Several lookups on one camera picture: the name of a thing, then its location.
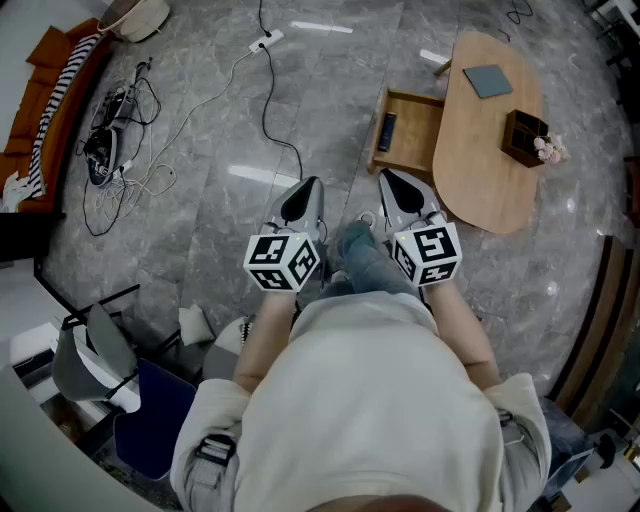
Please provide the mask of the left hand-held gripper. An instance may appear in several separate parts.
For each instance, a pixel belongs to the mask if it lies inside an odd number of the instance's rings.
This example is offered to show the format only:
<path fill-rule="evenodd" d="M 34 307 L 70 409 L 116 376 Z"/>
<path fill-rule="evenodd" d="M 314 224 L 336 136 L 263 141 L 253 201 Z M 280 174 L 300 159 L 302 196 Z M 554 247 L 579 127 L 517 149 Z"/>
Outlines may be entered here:
<path fill-rule="evenodd" d="M 301 292 L 310 281 L 320 281 L 326 268 L 328 230 L 322 218 L 324 185 L 309 177 L 287 189 L 273 204 L 275 218 L 265 220 L 252 235 L 243 268 L 266 292 Z M 308 220 L 304 225 L 287 221 Z"/>

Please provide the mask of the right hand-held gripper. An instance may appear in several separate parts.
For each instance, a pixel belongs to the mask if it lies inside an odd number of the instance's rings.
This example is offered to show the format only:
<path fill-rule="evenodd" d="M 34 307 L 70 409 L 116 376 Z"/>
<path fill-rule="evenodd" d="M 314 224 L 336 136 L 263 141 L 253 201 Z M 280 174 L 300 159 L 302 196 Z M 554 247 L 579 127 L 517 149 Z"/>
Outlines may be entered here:
<path fill-rule="evenodd" d="M 379 189 L 390 257 L 404 277 L 414 287 L 451 280 L 461 264 L 461 245 L 433 189 L 412 174 L 389 168 L 380 172 Z"/>

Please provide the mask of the wooden drawer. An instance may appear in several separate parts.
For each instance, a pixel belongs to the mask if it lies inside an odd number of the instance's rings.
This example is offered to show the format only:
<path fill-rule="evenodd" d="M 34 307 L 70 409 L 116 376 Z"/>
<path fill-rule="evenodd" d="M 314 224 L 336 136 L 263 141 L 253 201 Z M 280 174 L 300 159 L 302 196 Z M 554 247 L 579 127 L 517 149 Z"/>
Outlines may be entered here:
<path fill-rule="evenodd" d="M 367 170 L 375 174 L 389 168 L 433 181 L 433 158 L 444 111 L 444 100 L 387 88 L 381 100 L 373 131 Z M 391 147 L 377 150 L 386 112 L 397 114 Z"/>

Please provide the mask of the person's right forearm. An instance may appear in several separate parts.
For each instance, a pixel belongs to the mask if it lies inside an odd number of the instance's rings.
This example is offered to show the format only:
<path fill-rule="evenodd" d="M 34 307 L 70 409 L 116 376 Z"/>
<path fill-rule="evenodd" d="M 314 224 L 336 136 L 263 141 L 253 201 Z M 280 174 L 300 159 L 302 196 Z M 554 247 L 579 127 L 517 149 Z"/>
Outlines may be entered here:
<path fill-rule="evenodd" d="M 427 288 L 440 339 L 464 366 L 469 379 L 485 390 L 501 383 L 495 355 L 481 322 L 453 281 Z"/>

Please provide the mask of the person's left forearm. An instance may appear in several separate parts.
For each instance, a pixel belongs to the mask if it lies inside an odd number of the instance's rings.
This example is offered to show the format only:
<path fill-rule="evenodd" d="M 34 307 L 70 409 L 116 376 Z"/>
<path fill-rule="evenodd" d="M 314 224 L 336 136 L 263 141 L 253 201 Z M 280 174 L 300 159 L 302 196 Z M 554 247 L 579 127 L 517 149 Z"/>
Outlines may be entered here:
<path fill-rule="evenodd" d="M 233 381 L 253 393 L 289 344 L 296 295 L 268 292 L 236 364 Z"/>

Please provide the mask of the oval wooden table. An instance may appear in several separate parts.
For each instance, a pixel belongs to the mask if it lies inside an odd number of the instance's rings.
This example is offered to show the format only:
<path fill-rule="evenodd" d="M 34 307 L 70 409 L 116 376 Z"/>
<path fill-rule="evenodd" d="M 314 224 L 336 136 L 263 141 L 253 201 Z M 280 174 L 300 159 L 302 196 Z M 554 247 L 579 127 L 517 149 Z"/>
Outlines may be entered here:
<path fill-rule="evenodd" d="M 498 65 L 512 86 L 480 98 L 465 68 Z M 543 93 L 528 61 L 509 45 L 475 31 L 458 34 L 433 157 L 433 179 L 446 208 L 462 221 L 506 235 L 523 228 L 534 208 L 538 174 L 501 150 L 514 109 L 541 117 Z"/>

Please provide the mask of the person's blue jeans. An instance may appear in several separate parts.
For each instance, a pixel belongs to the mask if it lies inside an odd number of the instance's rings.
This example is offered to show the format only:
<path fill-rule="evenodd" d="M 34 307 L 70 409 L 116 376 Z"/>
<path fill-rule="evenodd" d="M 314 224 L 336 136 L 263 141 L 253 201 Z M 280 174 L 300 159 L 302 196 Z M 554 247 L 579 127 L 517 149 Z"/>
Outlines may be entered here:
<path fill-rule="evenodd" d="M 344 229 L 338 242 L 338 254 L 346 279 L 329 284 L 318 295 L 318 300 L 377 291 L 392 295 L 405 293 L 420 300 L 418 291 L 409 284 L 397 264 L 378 248 L 366 222 L 356 220 Z"/>

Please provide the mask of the grey notebook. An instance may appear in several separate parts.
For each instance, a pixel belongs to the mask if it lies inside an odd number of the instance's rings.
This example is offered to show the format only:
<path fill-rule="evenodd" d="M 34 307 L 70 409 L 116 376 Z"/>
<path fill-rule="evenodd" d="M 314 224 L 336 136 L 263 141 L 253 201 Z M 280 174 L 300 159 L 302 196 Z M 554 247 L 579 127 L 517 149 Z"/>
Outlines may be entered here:
<path fill-rule="evenodd" d="M 502 69 L 496 64 L 464 68 L 463 73 L 481 99 L 513 92 Z"/>

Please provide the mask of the white power strip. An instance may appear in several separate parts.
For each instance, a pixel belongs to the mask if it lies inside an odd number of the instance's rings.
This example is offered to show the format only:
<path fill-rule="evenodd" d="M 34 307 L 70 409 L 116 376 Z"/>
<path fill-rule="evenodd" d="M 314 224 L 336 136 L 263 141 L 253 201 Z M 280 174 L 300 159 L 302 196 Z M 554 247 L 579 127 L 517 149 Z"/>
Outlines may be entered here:
<path fill-rule="evenodd" d="M 249 45 L 249 50 L 256 54 L 262 50 L 269 49 L 271 46 L 277 44 L 284 39 L 284 34 L 278 30 L 272 30 L 268 35 L 262 36 L 260 39 Z"/>

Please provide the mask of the person's cream shirt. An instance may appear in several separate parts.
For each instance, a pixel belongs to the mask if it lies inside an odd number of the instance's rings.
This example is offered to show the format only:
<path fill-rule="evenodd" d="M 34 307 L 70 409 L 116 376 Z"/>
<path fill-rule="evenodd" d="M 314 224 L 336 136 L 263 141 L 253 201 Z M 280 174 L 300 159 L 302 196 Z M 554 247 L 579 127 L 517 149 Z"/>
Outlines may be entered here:
<path fill-rule="evenodd" d="M 551 446 L 529 374 L 480 390 L 415 297 L 322 299 L 253 393 L 203 381 L 170 470 L 187 512 L 311 512 L 408 495 L 526 512 Z"/>

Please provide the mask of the black floor device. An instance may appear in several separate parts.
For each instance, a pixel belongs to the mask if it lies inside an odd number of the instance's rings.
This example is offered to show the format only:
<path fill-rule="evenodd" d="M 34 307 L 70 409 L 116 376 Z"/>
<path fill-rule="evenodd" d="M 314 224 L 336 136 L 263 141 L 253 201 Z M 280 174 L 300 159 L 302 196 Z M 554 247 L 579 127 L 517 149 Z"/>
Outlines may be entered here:
<path fill-rule="evenodd" d="M 97 187 L 107 184 L 115 170 L 117 156 L 117 132 L 112 127 L 93 130 L 86 141 L 83 153 L 88 168 L 89 181 Z"/>

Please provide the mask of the dark wooden steps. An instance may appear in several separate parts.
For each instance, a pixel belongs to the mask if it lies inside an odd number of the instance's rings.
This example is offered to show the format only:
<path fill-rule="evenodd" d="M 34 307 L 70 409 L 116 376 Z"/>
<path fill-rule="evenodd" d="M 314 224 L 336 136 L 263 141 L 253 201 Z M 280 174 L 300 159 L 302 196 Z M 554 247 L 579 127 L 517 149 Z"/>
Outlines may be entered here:
<path fill-rule="evenodd" d="M 640 249 L 604 237 L 583 323 L 548 398 L 585 429 L 599 414 L 630 344 L 640 293 Z"/>

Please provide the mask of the blue chair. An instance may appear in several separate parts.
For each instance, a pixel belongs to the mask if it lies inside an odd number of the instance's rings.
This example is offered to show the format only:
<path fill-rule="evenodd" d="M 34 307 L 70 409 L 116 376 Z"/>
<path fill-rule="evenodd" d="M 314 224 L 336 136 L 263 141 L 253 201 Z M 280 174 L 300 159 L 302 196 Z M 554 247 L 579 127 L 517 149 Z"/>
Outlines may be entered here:
<path fill-rule="evenodd" d="M 138 377 L 140 407 L 114 419 L 116 454 L 135 471 L 157 481 L 170 471 L 196 388 L 145 359 L 138 362 Z"/>

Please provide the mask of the grey chair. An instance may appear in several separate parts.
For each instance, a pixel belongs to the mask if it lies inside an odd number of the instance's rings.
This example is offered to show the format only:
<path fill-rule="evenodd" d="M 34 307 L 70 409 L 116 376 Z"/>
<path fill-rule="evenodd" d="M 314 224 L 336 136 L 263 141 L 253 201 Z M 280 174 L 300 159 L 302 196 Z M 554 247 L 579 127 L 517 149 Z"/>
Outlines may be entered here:
<path fill-rule="evenodd" d="M 108 401 L 137 375 L 138 358 L 113 317 L 99 303 L 88 311 L 86 334 L 96 354 L 120 378 L 113 388 L 105 386 L 82 360 L 73 327 L 64 322 L 52 362 L 52 377 L 60 393 L 70 401 Z"/>

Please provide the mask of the blue marbled cabinet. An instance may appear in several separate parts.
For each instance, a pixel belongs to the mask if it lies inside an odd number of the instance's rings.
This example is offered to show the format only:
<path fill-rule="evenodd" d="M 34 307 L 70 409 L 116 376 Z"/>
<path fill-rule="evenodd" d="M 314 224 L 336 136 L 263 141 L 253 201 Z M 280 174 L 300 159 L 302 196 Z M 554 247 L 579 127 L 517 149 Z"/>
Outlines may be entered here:
<path fill-rule="evenodd" d="M 575 476 L 594 452 L 594 443 L 554 402 L 541 399 L 551 442 L 551 465 L 542 496 L 551 499 Z"/>

